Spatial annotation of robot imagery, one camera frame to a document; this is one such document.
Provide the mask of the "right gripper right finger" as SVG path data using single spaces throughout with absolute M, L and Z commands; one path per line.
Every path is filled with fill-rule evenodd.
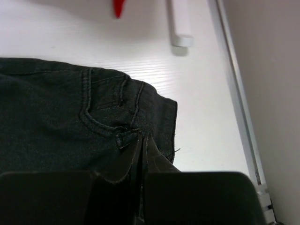
M 142 212 L 147 225 L 181 224 L 179 178 L 182 173 L 158 150 L 148 134 L 143 141 Z

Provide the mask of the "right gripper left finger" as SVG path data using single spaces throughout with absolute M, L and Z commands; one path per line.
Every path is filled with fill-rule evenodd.
M 121 156 L 95 173 L 86 211 L 88 225 L 134 225 L 140 207 L 142 134 Z

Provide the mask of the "black denim trousers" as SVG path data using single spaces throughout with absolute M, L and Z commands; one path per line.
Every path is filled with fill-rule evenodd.
M 117 70 L 1 58 L 0 170 L 98 171 L 139 134 L 173 161 L 177 109 Z

